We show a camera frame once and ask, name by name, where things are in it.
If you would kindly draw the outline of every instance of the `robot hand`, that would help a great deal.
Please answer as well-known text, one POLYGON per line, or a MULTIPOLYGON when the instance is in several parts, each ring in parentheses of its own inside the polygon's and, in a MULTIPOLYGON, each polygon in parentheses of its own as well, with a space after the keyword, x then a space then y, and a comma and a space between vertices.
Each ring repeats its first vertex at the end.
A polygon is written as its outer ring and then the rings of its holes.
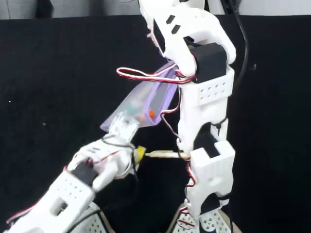
POLYGON ((8 233, 68 233, 97 192, 133 170, 130 141, 138 126, 135 119, 118 115, 108 134, 80 148, 38 203, 7 221, 12 225, 8 233))
POLYGON ((92 183, 95 192, 101 191, 114 179, 122 179, 133 171, 134 146, 118 136, 106 134, 103 138, 82 148, 73 156, 68 171, 80 163, 87 164, 98 174, 92 183))

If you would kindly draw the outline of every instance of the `perforated white plate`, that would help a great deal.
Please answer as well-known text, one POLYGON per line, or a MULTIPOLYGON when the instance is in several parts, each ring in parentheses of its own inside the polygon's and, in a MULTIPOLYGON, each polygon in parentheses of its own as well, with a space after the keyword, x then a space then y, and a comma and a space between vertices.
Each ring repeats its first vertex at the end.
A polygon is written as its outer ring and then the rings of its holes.
MULTIPOLYGON (((213 232, 216 230, 216 233, 231 233, 230 227, 228 227, 218 211, 212 211, 201 215, 199 221, 204 232, 213 232)), ((195 224, 194 219, 190 215, 181 214, 178 217, 177 222, 178 223, 173 229, 173 233, 202 233, 200 232, 199 224, 195 224), (178 220, 183 220, 194 224, 195 227, 178 222, 178 220)))
POLYGON ((212 232, 216 229, 216 233, 231 233, 230 228, 218 211, 211 211, 201 215, 200 222, 206 232, 212 232))
MULTIPOLYGON (((81 217, 84 217, 94 210, 98 210, 99 207, 94 204, 93 202, 89 205, 87 210, 82 214, 81 217)), ((89 218, 87 218, 85 221, 83 221, 81 224, 79 224, 72 233, 108 233, 105 229, 105 227, 102 224, 102 221, 98 214, 92 215, 89 218)))

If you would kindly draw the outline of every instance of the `yellow object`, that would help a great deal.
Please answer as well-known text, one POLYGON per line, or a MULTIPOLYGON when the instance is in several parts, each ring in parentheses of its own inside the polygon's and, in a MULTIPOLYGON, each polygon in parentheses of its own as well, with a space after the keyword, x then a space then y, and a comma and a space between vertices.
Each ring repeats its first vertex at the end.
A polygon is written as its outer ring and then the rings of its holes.
POLYGON ((135 163, 138 164, 141 161, 141 159, 144 157, 146 148, 142 146, 138 146, 135 150, 138 152, 138 157, 135 159, 135 163))

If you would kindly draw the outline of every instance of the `orange object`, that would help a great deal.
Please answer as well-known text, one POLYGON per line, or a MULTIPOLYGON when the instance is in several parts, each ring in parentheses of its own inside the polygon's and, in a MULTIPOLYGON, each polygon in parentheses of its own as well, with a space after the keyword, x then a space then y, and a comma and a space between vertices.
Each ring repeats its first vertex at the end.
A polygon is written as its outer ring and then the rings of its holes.
POLYGON ((155 113, 151 109, 149 109, 148 113, 152 119, 155 118, 155 113))

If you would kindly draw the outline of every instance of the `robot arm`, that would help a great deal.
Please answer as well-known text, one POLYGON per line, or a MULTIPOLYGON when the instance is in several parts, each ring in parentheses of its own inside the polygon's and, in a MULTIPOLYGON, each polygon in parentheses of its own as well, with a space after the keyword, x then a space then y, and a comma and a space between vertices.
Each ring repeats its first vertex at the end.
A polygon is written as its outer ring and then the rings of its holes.
POLYGON ((198 1, 139 0, 139 4, 153 41, 163 57, 173 60, 185 76, 193 76, 197 71, 196 60, 185 38, 200 45, 216 42, 225 49, 227 64, 234 62, 235 47, 219 20, 203 9, 192 8, 198 5, 198 1))
POLYGON ((118 115, 108 134, 82 147, 49 187, 46 194, 8 233, 67 233, 114 179, 133 171, 131 139, 139 123, 118 115))
POLYGON ((229 64, 235 61, 236 50, 214 15, 192 8, 198 1, 139 2, 163 57, 173 60, 184 76, 197 78, 179 85, 182 97, 177 140, 179 149, 190 155, 185 208, 197 221, 200 215, 228 204, 233 185, 235 151, 226 140, 226 109, 234 80, 229 64), (196 48, 189 48, 187 41, 196 48), (204 208, 211 194, 219 198, 217 207, 204 208))

